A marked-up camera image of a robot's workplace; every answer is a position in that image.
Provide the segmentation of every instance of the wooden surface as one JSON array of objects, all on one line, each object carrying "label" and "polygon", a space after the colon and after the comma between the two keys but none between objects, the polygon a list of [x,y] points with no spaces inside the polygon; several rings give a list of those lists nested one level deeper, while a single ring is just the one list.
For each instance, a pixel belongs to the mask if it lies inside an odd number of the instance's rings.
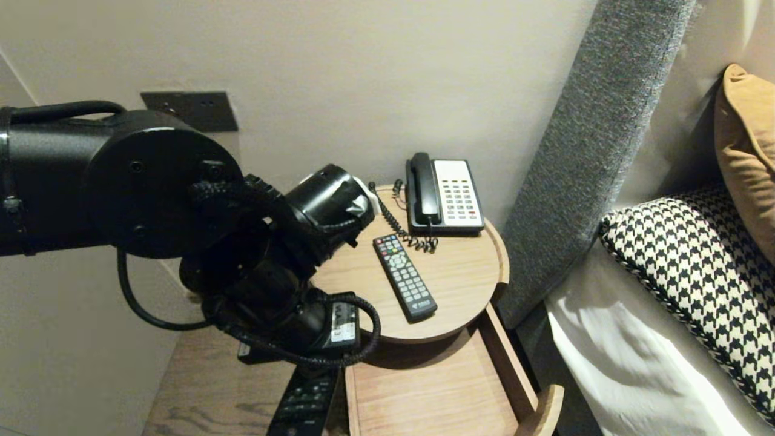
[{"label": "wooden surface", "polygon": [[266,434],[295,365],[244,365],[236,350],[215,328],[181,334],[143,436]]},{"label": "wooden surface", "polygon": [[552,436],[557,427],[557,420],[560,419],[564,396],[565,388],[549,385],[549,388],[538,395],[538,410],[519,423],[514,436]]},{"label": "wooden surface", "polygon": [[517,419],[524,420],[538,407],[538,397],[491,304],[479,317],[478,325],[511,409]]},{"label": "wooden surface", "polygon": [[[379,193],[406,229],[406,212],[392,198],[391,188],[380,187]],[[409,324],[371,242],[391,233],[385,218],[377,216],[358,237],[356,248],[339,249],[313,278],[315,285],[329,294],[353,291],[373,304],[380,314],[385,341],[422,343],[454,334],[482,312],[504,275],[508,281],[508,263],[500,261],[506,258],[505,250],[489,221],[479,237],[440,238],[435,254],[415,251],[403,243],[439,307],[429,319]],[[361,313],[360,319],[360,326],[370,331],[369,317]]]},{"label": "wooden surface", "polygon": [[346,369],[350,433],[512,436],[517,420],[473,326],[431,344],[383,344]]}]

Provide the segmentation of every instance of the telephone handset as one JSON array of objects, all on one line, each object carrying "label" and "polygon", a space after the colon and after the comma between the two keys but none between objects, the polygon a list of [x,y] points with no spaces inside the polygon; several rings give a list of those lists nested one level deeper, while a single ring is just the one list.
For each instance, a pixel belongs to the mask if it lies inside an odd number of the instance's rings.
[{"label": "telephone handset", "polygon": [[415,154],[406,161],[406,203],[412,235],[477,236],[484,229],[467,161]]}]

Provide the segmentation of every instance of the black and white pillow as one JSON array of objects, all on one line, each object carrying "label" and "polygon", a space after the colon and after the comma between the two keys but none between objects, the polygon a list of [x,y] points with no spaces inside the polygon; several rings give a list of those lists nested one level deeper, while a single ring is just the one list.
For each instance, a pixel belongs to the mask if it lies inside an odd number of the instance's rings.
[{"label": "black and white pillow", "polygon": [[609,213],[600,239],[775,427],[775,268],[724,185]]}]

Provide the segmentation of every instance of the pillow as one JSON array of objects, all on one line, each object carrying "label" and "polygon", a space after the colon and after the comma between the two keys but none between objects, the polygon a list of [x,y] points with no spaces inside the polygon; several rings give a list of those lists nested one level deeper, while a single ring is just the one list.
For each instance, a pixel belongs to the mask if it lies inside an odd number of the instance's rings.
[{"label": "pillow", "polygon": [[775,265],[775,85],[729,65],[716,95],[715,139],[742,221]]},{"label": "pillow", "polygon": [[609,213],[600,239],[775,427],[775,267],[724,186]]}]

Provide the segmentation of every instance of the wooden drawer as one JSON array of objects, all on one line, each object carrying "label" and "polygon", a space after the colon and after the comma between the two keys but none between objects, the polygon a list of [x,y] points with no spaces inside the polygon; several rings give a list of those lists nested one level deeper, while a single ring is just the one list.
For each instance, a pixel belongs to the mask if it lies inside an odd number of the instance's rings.
[{"label": "wooden drawer", "polygon": [[552,434],[563,388],[537,396],[488,304],[459,334],[381,344],[345,371],[352,436]]}]

